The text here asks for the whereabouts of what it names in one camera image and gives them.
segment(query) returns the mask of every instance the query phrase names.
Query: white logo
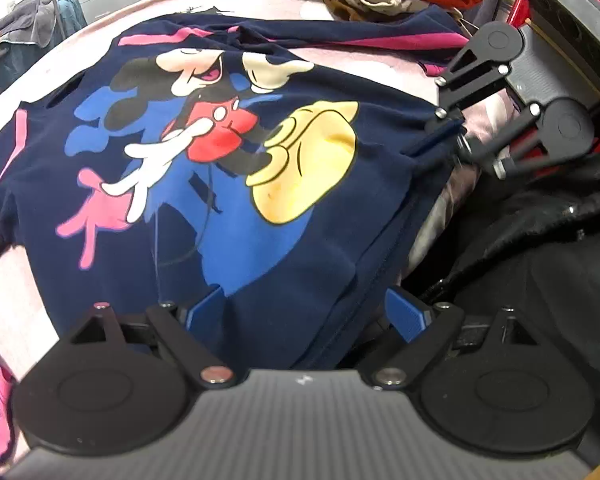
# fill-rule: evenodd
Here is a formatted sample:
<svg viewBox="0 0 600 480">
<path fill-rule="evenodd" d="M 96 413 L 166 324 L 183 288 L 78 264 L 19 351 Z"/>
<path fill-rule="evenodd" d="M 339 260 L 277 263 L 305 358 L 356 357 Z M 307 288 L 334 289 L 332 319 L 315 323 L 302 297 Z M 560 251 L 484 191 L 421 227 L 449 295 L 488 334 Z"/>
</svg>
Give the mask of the white logo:
<svg viewBox="0 0 600 480">
<path fill-rule="evenodd" d="M 296 383 L 305 386 L 307 383 L 313 383 L 314 382 L 314 378 L 313 377 L 309 377 L 308 375 L 303 375 L 302 377 L 300 377 L 299 379 L 296 379 Z"/>
</svg>

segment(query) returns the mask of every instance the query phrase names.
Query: yellow cartoon shoe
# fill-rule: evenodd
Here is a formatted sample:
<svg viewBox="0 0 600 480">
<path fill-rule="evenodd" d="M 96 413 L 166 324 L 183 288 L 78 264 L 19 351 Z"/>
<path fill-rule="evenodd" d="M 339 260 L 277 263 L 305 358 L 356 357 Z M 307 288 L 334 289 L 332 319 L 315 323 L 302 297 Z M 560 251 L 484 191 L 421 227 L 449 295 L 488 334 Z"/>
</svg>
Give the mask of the yellow cartoon shoe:
<svg viewBox="0 0 600 480">
<path fill-rule="evenodd" d="M 264 142 L 271 162 L 246 180 L 264 218 L 291 222 L 342 179 L 356 150 L 357 111 L 357 102 L 318 101 L 278 125 Z"/>
</svg>

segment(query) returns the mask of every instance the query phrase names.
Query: cartoon mouth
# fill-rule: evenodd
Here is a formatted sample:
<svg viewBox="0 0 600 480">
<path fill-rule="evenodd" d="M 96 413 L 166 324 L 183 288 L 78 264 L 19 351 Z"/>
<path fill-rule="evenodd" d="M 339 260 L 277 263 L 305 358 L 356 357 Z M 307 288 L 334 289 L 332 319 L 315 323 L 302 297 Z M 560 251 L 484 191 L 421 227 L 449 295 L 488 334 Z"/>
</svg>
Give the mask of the cartoon mouth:
<svg viewBox="0 0 600 480">
<path fill-rule="evenodd" d="M 218 58 L 206 72 L 203 72 L 201 75 L 191 74 L 191 77 L 197 77 L 198 79 L 202 79 L 202 81 L 215 81 L 216 79 L 219 79 L 221 75 L 222 62 L 220 61 L 220 58 Z"/>
</svg>

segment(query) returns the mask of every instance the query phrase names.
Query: pink tongue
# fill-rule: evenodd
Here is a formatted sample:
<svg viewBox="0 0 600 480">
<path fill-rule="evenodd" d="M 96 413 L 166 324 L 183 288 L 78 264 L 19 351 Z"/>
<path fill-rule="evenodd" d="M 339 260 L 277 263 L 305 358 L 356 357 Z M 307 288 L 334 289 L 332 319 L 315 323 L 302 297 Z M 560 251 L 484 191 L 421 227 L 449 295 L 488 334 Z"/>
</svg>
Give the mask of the pink tongue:
<svg viewBox="0 0 600 480">
<path fill-rule="evenodd" d="M 220 75 L 220 71 L 216 68 L 214 70 L 212 70 L 211 72 L 209 72 L 206 75 L 202 76 L 202 80 L 203 81 L 213 81 L 214 79 L 218 79 L 218 76 Z"/>
</svg>

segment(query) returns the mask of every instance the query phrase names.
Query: pink hand silhouette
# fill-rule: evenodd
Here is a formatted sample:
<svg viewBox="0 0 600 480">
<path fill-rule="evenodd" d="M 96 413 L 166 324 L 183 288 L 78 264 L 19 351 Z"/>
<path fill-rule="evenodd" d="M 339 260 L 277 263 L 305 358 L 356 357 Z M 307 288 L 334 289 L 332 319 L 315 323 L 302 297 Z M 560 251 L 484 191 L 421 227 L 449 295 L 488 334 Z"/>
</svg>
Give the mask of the pink hand silhouette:
<svg viewBox="0 0 600 480">
<path fill-rule="evenodd" d="M 124 231 L 131 227 L 125 217 L 133 193 L 109 196 L 100 187 L 103 180 L 91 168 L 82 168 L 78 172 L 78 181 L 93 189 L 93 192 L 74 216 L 56 228 L 56 234 L 68 238 L 84 230 L 84 247 L 79 266 L 82 270 L 87 270 L 93 265 L 98 229 Z"/>
</svg>

